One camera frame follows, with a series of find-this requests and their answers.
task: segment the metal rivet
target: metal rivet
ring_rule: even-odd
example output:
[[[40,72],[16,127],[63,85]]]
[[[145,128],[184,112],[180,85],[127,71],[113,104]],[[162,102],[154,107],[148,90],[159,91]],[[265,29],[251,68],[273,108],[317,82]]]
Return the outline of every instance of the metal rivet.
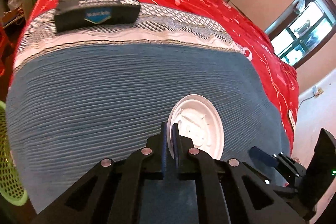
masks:
[[[229,160],[229,164],[230,164],[231,166],[233,166],[233,167],[236,167],[236,166],[239,165],[239,161],[236,160],[236,159],[230,159],[230,160]]]
[[[149,147],[145,147],[141,150],[141,153],[144,155],[149,155],[150,153],[152,153],[152,150]]]
[[[189,153],[191,155],[197,155],[199,152],[200,151],[197,148],[194,148],[194,147],[189,149]]]
[[[112,161],[110,159],[103,159],[101,162],[100,162],[101,166],[103,167],[108,167],[112,164]]]

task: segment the white plastic lid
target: white plastic lid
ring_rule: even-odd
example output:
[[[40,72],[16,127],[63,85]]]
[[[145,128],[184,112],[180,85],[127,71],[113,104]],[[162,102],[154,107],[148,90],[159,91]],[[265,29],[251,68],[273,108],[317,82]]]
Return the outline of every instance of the white plastic lid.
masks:
[[[172,157],[171,127],[174,123],[178,124],[181,136],[193,140],[194,147],[207,152],[213,159],[221,159],[224,149],[223,125],[217,110],[208,99],[191,94],[173,107],[167,123],[167,142]]]

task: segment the green plastic basket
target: green plastic basket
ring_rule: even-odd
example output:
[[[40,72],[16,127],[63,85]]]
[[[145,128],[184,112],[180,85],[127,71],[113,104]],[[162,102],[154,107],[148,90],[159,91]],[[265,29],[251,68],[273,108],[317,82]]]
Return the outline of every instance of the green plastic basket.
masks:
[[[5,103],[0,101],[0,194],[15,206],[22,206],[28,199],[11,157],[7,138]]]

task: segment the window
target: window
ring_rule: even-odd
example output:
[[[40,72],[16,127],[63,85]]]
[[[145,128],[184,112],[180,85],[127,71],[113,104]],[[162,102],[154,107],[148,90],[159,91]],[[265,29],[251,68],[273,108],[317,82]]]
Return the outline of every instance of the window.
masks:
[[[322,0],[311,2],[272,40],[274,53],[294,65],[312,51],[331,31],[335,18]]]

